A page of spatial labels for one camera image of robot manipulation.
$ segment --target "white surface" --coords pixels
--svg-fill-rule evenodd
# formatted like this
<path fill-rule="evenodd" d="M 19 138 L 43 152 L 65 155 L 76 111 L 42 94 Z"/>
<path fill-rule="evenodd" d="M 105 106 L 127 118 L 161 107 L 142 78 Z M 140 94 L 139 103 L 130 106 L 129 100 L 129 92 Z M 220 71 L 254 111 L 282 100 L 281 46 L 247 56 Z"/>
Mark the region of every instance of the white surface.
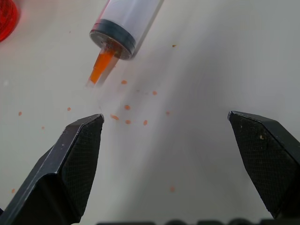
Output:
<path fill-rule="evenodd" d="M 273 118 L 300 139 L 300 1 L 165 0 L 137 56 L 89 90 L 99 52 L 89 31 L 104 5 L 25 0 L 0 44 L 0 207 L 67 124 L 103 113 L 81 224 L 270 217 L 227 113 Z"/>

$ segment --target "orange droplet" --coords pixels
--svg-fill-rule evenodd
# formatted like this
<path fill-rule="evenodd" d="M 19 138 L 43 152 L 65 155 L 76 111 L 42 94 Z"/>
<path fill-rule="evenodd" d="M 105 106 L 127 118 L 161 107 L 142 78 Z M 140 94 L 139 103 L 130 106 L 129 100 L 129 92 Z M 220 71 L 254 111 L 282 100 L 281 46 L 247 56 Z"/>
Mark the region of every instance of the orange droplet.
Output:
<path fill-rule="evenodd" d="M 111 118 L 112 118 L 112 119 L 115 119 L 115 120 L 119 120 L 119 118 L 118 118 L 117 116 L 112 115 L 112 114 L 111 114 Z"/>

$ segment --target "orange liquid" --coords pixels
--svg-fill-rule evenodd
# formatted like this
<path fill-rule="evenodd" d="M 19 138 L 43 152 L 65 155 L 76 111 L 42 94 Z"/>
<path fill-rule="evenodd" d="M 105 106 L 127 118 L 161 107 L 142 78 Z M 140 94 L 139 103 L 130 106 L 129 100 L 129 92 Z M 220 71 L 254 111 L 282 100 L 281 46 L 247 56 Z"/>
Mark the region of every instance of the orange liquid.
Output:
<path fill-rule="evenodd" d="M 96 84 L 99 77 L 101 76 L 101 74 L 103 73 L 105 68 L 108 66 L 111 59 L 113 58 L 114 54 L 115 54 L 115 51 L 112 49 L 108 49 L 104 52 L 102 52 L 102 51 L 100 52 L 100 54 L 98 55 L 98 58 L 95 62 L 93 72 L 90 75 L 90 80 L 94 84 Z"/>

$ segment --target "syringe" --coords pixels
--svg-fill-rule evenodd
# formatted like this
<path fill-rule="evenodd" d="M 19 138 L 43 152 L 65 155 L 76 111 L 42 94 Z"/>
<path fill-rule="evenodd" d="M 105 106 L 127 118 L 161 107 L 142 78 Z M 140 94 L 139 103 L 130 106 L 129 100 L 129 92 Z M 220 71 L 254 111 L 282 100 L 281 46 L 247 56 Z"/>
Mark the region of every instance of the syringe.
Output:
<path fill-rule="evenodd" d="M 96 84 L 113 57 L 129 60 L 163 0 L 108 0 L 90 31 L 101 48 L 89 83 Z"/>

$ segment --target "syringe barrel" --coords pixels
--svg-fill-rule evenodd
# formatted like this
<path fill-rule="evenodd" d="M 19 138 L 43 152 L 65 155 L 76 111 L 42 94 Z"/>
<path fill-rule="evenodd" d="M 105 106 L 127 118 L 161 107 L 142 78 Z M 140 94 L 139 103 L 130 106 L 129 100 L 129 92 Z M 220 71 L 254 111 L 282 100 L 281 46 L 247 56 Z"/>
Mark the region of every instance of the syringe barrel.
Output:
<path fill-rule="evenodd" d="M 108 0 L 90 32 L 99 46 L 117 47 L 116 57 L 130 59 L 163 0 Z"/>

